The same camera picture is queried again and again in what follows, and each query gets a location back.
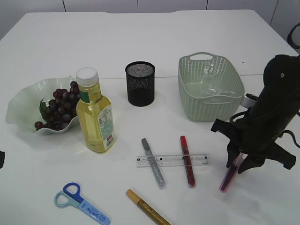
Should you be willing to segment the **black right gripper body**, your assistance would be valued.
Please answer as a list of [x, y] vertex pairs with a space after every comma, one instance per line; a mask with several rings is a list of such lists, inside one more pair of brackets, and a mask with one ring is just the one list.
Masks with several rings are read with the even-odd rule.
[[242, 118], [230, 123], [216, 119], [211, 131], [224, 134], [230, 140], [229, 144], [239, 146], [240, 153], [265, 158], [265, 161], [267, 159], [277, 161], [288, 170], [295, 165], [296, 157], [276, 144], [266, 130], [255, 125], [240, 127], [244, 120]]

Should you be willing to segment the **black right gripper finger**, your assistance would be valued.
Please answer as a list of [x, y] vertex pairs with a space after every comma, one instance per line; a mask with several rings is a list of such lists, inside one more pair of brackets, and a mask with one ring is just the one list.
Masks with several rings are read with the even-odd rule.
[[239, 167], [241, 162], [240, 158], [240, 148], [236, 144], [228, 144], [227, 145], [227, 153], [228, 153], [228, 160], [226, 167], [229, 168], [232, 164]]
[[238, 169], [238, 174], [241, 174], [249, 169], [252, 168], [258, 168], [263, 166], [265, 163], [265, 158], [262, 157], [257, 157], [253, 155], [247, 155], [246, 158], [243, 160], [241, 163], [239, 169]]

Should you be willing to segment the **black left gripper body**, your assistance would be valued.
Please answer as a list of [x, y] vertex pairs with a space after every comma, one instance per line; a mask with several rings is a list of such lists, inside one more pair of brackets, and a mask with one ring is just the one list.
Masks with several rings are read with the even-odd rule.
[[5, 161], [5, 152], [0, 151], [0, 169], [3, 168], [4, 161]]

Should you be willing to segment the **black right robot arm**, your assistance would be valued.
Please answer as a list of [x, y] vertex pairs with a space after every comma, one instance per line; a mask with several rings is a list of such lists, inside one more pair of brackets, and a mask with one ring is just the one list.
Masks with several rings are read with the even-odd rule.
[[266, 159], [274, 160], [290, 170], [296, 157], [276, 144], [286, 127], [300, 111], [300, 58], [277, 55], [263, 73], [264, 88], [254, 105], [233, 115], [228, 122], [215, 120], [211, 130], [229, 138], [229, 168], [239, 154], [247, 157], [238, 173], [261, 167]]

